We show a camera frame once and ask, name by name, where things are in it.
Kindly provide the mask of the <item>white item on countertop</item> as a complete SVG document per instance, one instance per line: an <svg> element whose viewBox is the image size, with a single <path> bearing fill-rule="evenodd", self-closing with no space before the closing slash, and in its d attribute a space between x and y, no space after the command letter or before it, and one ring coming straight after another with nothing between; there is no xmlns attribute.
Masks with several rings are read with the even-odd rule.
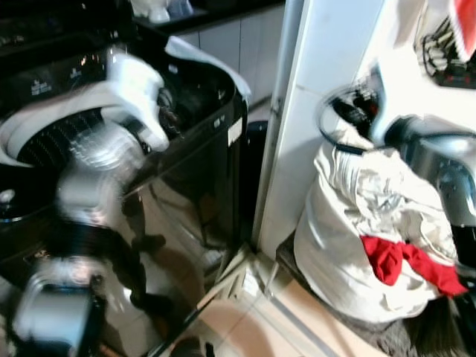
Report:
<svg viewBox="0 0 476 357"><path fill-rule="evenodd" d="M133 13L154 24L184 19L195 13L190 0L128 0Z"/></svg>

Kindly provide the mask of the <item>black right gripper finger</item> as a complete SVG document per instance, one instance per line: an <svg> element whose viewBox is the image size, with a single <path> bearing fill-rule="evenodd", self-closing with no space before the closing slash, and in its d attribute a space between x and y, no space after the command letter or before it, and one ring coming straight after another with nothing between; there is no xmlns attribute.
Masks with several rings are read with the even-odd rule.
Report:
<svg viewBox="0 0 476 357"><path fill-rule="evenodd" d="M355 128L358 125L358 108L353 103L347 102L346 98L334 97L330 100L331 109L336 112L337 116L340 116L346 123L350 123Z"/></svg>

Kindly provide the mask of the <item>white washer sticker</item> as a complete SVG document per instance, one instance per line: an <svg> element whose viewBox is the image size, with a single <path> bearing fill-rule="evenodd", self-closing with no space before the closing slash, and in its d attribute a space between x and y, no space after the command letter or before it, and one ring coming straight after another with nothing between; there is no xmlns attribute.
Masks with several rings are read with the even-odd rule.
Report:
<svg viewBox="0 0 476 357"><path fill-rule="evenodd" d="M244 123L239 118L234 121L227 130L227 146L231 147L234 145L242 136L242 131L244 130Z"/></svg>

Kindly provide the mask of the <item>white laundry bundle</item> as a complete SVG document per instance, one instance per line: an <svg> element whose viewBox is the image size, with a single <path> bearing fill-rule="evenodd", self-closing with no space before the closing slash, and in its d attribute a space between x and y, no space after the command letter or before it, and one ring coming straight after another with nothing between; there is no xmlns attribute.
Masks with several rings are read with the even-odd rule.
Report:
<svg viewBox="0 0 476 357"><path fill-rule="evenodd" d="M457 265L452 229L435 187L396 153L357 155L319 146L316 177L295 236L295 259L309 287L337 312L368 323L418 316L439 293L408 263L394 286L372 271L360 236L421 248Z"/></svg>

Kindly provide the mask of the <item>white cloth on washer rim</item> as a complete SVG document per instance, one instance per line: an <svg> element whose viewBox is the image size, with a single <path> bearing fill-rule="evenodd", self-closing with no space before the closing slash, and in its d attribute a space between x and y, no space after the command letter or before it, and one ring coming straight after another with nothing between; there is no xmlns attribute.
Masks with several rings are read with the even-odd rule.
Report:
<svg viewBox="0 0 476 357"><path fill-rule="evenodd" d="M167 44L164 46L164 51L171 57L205 62L205 64L213 65L213 67L220 68L222 71L227 72L232 82L234 82L236 89L238 89L238 92L242 95L245 104L251 105L252 90L248 82L242 78L238 71L229 67L229 65L225 64L221 59L212 57L212 55L200 50L200 48L195 47L195 45L187 43L183 38L177 37L176 35L170 35L169 39L167 39Z"/></svg>

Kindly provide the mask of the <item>black countertop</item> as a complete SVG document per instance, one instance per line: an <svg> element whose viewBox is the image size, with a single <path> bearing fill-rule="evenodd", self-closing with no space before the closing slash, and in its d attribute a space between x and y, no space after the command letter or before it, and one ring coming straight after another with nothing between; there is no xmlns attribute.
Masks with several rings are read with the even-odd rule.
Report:
<svg viewBox="0 0 476 357"><path fill-rule="evenodd" d="M190 0L193 3L193 14L184 17L171 18L170 21L162 23L153 23L144 17L137 17L134 21L139 26L152 28L158 33L195 33L205 28L264 13L286 3L286 0L235 0L234 3L222 4L218 9L208 10L203 7L204 0L197 1L199 4Z"/></svg>

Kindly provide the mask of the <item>red garment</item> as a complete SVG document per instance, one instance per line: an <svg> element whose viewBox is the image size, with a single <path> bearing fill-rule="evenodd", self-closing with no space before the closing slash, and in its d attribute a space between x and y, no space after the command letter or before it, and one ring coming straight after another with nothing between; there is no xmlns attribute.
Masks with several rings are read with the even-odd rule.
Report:
<svg viewBox="0 0 476 357"><path fill-rule="evenodd" d="M385 285L394 286L402 273L402 264L408 263L412 271L435 286L442 295L467 293L454 266L439 264L421 248L407 242L391 242L379 236L363 235L360 239L373 273Z"/></svg>

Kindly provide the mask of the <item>white cabinet side panel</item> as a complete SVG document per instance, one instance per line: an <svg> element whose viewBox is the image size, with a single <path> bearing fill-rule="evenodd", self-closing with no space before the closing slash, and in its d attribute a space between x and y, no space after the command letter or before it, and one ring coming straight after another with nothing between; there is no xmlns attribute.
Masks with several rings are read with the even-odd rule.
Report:
<svg viewBox="0 0 476 357"><path fill-rule="evenodd" d="M378 26L387 33L395 17L396 0L286 0L253 228L269 258L295 231L314 179L318 105L357 78Z"/></svg>

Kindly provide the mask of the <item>black top-load washing machine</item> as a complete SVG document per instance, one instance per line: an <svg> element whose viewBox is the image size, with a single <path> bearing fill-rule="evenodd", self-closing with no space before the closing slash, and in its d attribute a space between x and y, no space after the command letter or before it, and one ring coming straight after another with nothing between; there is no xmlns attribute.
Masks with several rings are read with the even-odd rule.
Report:
<svg viewBox="0 0 476 357"><path fill-rule="evenodd" d="M112 208L105 256L101 347L92 357L166 357L204 309L203 296L240 247L240 139L247 104L222 69L164 51L170 35L134 24L52 30L0 47L0 357L28 280L60 231L57 186L79 136L108 121L108 50L128 52L173 93L181 136L153 152Z"/></svg>

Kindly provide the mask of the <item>red and white hanging cloth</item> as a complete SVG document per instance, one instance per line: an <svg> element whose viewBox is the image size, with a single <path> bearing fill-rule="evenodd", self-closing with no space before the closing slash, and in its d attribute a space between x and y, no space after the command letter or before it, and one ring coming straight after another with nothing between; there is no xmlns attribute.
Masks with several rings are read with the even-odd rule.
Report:
<svg viewBox="0 0 476 357"><path fill-rule="evenodd" d="M476 0L424 0L414 47L466 64L476 51Z"/></svg>

